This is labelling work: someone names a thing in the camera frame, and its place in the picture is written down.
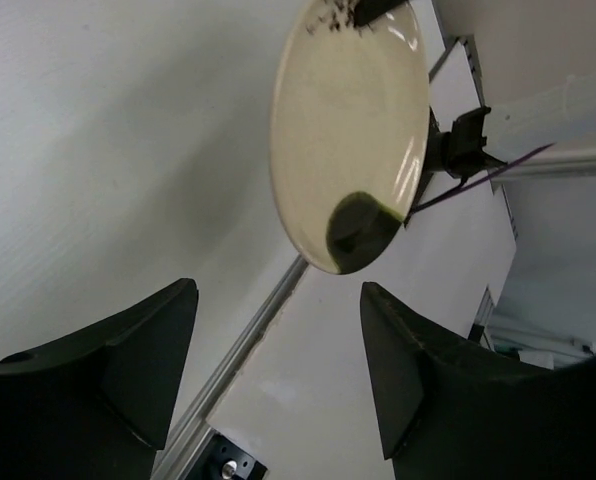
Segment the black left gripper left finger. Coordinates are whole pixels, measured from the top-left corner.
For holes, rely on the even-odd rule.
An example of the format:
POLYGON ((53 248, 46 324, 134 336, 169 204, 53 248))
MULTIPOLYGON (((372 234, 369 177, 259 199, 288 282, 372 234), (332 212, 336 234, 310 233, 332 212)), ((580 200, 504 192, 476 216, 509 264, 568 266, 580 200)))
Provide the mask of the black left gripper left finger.
POLYGON ((138 304, 0 361, 0 479, 148 479, 165 447, 198 288, 138 304))

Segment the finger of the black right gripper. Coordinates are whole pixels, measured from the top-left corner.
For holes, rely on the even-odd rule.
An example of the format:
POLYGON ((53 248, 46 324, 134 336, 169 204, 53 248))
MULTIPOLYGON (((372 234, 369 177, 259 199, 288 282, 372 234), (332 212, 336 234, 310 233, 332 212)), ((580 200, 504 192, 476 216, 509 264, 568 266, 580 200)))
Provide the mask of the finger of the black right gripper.
POLYGON ((407 0, 359 0, 353 8, 353 25, 355 28, 368 26, 406 2, 407 0))

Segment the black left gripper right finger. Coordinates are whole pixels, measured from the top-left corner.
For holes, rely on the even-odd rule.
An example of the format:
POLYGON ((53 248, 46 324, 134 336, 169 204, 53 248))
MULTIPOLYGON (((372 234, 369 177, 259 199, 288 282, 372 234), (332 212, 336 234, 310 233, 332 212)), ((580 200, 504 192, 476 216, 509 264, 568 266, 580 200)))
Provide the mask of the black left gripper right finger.
POLYGON ((384 457, 399 479, 596 479, 596 356, 549 370, 487 350, 363 285, 384 457))

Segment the cream plate with black spot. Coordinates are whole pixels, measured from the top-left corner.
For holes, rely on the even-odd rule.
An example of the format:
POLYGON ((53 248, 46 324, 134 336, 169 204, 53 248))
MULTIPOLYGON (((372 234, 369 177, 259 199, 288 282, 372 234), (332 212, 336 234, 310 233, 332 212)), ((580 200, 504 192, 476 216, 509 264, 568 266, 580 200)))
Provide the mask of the cream plate with black spot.
POLYGON ((426 153, 430 86, 413 8, 364 27, 351 1, 310 1, 287 37, 270 117, 282 225, 315 268, 358 272, 395 238, 426 153))

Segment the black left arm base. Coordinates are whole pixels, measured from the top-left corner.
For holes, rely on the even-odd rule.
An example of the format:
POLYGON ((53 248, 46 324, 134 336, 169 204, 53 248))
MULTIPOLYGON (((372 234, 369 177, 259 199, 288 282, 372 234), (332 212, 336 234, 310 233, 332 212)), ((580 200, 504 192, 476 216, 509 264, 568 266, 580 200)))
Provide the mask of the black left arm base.
POLYGON ((262 480, 268 469, 249 453, 222 435, 215 435, 203 467, 204 479, 262 480))

